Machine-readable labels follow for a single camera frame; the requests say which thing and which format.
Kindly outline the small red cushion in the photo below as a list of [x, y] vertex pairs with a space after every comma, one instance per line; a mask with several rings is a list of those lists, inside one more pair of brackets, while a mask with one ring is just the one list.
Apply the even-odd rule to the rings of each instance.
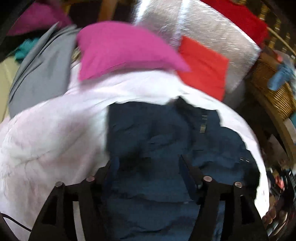
[[178, 72], [184, 84], [222, 101], [229, 60], [186, 36], [182, 37], [179, 53], [190, 67], [189, 72]]

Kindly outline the wicker basket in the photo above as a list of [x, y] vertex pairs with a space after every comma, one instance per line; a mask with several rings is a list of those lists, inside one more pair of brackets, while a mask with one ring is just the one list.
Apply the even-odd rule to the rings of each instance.
[[275, 107], [282, 120], [289, 118], [295, 111], [292, 89], [285, 81], [278, 90], [268, 88], [268, 81], [276, 74], [276, 65], [269, 56], [260, 57], [251, 71], [250, 82]]

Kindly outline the maroon fleece garment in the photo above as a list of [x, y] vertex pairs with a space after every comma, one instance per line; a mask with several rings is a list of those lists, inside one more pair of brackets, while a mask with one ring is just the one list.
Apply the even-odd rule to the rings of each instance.
[[61, 7], [60, 1], [35, 1], [16, 20], [8, 36], [17, 36], [37, 30], [48, 30], [58, 23], [59, 28], [72, 25]]

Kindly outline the blue cloth in basket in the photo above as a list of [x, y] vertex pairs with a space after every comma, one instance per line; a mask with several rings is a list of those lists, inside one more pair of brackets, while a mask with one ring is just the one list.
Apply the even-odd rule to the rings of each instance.
[[281, 63], [277, 67], [276, 73], [269, 79], [267, 83], [268, 89], [277, 91], [285, 83], [288, 83], [295, 90], [295, 67], [285, 63]]

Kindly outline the teal cloth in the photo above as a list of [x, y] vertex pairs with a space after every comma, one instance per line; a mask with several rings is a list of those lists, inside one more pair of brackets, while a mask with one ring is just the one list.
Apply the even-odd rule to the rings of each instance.
[[15, 60], [21, 63], [38, 41], [39, 38], [24, 40], [24, 42], [14, 50], [13, 55], [15, 57]]

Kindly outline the magenta pillow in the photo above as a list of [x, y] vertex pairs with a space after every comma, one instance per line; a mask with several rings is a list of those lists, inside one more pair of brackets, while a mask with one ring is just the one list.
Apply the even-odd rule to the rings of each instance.
[[121, 69], [189, 71], [184, 59], [161, 37], [132, 24], [104, 21], [77, 35], [81, 51], [81, 81]]

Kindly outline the silver foil insulation mat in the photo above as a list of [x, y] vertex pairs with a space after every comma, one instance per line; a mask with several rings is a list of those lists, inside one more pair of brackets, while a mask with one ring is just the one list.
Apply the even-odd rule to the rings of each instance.
[[243, 30], [202, 1], [136, 1], [130, 19], [175, 49], [187, 36], [228, 58], [227, 94], [241, 86], [260, 53]]

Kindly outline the large red pillow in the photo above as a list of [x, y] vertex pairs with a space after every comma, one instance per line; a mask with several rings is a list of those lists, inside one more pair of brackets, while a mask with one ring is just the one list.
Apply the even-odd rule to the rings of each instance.
[[260, 46], [268, 37], [267, 24], [254, 15], [245, 5], [228, 0], [204, 0], [203, 3], [232, 21], [257, 45]]

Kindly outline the navy blue quilted jacket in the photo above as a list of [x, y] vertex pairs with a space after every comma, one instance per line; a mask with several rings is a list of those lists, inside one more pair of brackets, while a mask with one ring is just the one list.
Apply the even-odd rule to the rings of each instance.
[[221, 126], [216, 111], [182, 98], [110, 105], [107, 149], [120, 161], [107, 201], [112, 240], [190, 240], [199, 206], [180, 155], [219, 183], [240, 182], [255, 200], [260, 173], [240, 135]]

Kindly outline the pale pink bed blanket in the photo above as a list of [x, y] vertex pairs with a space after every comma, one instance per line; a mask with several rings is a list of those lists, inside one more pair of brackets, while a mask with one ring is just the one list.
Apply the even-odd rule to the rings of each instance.
[[56, 182], [74, 184], [106, 164], [107, 108], [140, 101], [166, 104], [182, 97], [195, 107], [216, 110], [221, 125], [237, 132], [260, 171], [255, 206], [269, 209], [267, 176], [257, 139], [230, 107], [185, 85], [163, 70], [116, 71], [80, 82], [79, 65], [71, 70], [68, 91], [1, 123], [1, 212], [20, 240], [34, 222]]

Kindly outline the grey cloth garment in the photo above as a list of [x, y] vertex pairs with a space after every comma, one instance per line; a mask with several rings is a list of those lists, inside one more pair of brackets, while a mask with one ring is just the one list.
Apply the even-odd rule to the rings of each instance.
[[79, 31], [76, 25], [58, 30], [55, 23], [34, 45], [20, 64], [10, 89], [11, 118], [67, 91]]

